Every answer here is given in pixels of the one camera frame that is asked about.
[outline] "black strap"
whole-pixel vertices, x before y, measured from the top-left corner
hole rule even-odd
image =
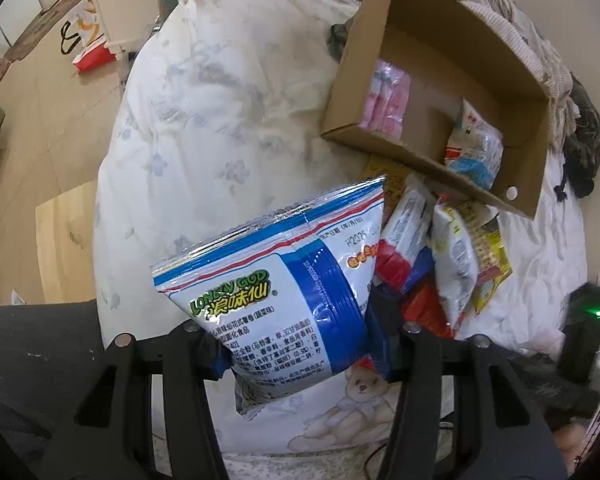
[[[567,163],[565,162],[562,166],[562,181],[559,186],[554,187],[555,197],[558,199],[558,203],[562,203],[567,200],[567,194],[564,192],[564,186],[567,185]]]
[[[67,54],[70,54],[71,51],[75,48],[75,46],[78,43],[80,43],[80,34],[78,34],[77,32],[74,32],[70,36],[67,35],[67,31],[69,30],[69,27],[71,27],[71,22],[64,22],[62,24],[62,27],[60,28],[60,36],[62,37],[62,42],[60,43],[60,52],[62,52],[65,56]],[[69,41],[69,40],[73,40],[73,39],[74,39],[74,42],[71,44],[71,46],[69,47],[69,49],[65,50],[64,49],[64,42],[65,41]]]

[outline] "bed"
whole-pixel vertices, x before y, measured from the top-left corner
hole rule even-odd
[[[536,218],[499,217],[513,275],[459,333],[534,349],[555,336],[565,296],[587,277],[580,207],[568,186],[563,203],[553,191],[562,178],[561,143],[577,113],[568,98],[571,77],[509,0],[460,1],[507,39],[554,102]],[[179,0],[142,48],[98,174],[93,254],[105,345],[121,332],[164,334],[186,319],[155,292],[151,264],[357,179],[368,155],[319,135],[337,69],[326,37],[355,11],[349,0]],[[347,385],[374,379],[367,372],[348,370],[268,404],[252,420],[232,410],[230,373],[208,383],[230,476],[362,478],[362,463],[390,424],[371,417],[347,438],[307,435],[330,409],[356,409]],[[379,384],[374,409],[395,409],[397,387]],[[443,411],[451,409],[450,396],[446,384]],[[153,399],[154,431],[164,436],[157,379]]]

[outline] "cardboard box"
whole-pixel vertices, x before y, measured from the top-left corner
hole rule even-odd
[[[378,58],[411,75],[400,143],[357,126]],[[503,135],[502,166],[491,192],[443,163],[462,98]],[[363,0],[349,31],[322,134],[533,218],[544,175],[549,113],[542,85],[488,25],[458,1]],[[513,199],[507,198],[510,188],[517,190]]]

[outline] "pink package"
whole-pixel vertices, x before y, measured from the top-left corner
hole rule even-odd
[[[411,78],[404,70],[378,59],[358,125],[400,140],[410,87]]]

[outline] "blue and white snack bag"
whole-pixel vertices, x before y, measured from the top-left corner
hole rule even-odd
[[[491,189],[502,162],[502,134],[466,100],[446,143],[445,165],[483,189]]]
[[[152,267],[156,289],[232,352],[238,412],[364,355],[383,181],[328,192]]]

